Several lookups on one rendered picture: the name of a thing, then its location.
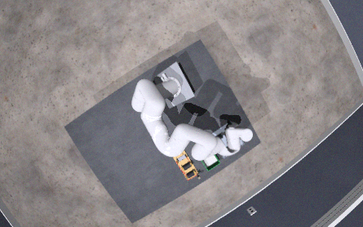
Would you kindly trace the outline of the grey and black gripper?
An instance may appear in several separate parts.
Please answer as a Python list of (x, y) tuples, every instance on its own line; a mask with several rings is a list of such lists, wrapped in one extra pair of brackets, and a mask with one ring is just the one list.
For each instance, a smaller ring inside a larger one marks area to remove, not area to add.
[(228, 125), (226, 127), (237, 127), (237, 126), (239, 126), (237, 123), (235, 123), (235, 122), (230, 123), (228, 121)]

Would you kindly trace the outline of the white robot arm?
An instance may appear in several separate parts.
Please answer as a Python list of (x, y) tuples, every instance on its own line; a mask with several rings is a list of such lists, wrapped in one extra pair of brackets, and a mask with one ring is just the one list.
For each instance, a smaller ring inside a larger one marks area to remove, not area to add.
[(201, 161), (215, 154), (229, 156), (237, 153), (241, 148), (240, 140), (249, 141), (253, 132), (241, 126), (228, 127), (224, 135), (224, 142), (212, 133), (187, 123), (178, 124), (169, 135), (167, 125), (162, 119), (166, 107), (165, 99), (176, 97), (181, 92), (181, 85), (177, 78), (166, 77), (162, 74), (161, 80), (165, 81), (155, 85), (149, 79), (138, 81), (132, 98), (132, 107), (141, 112), (144, 125), (157, 148), (166, 156), (177, 157), (183, 153), (190, 141), (196, 142), (191, 150), (194, 159)]

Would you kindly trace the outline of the green open-top box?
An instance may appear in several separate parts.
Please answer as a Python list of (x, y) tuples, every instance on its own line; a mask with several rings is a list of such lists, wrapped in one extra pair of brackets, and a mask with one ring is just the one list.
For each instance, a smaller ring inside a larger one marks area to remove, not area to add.
[(216, 155), (213, 155), (209, 158), (202, 160), (202, 163), (206, 167), (207, 171), (211, 170), (212, 168), (216, 167), (220, 164), (219, 160), (217, 159)]

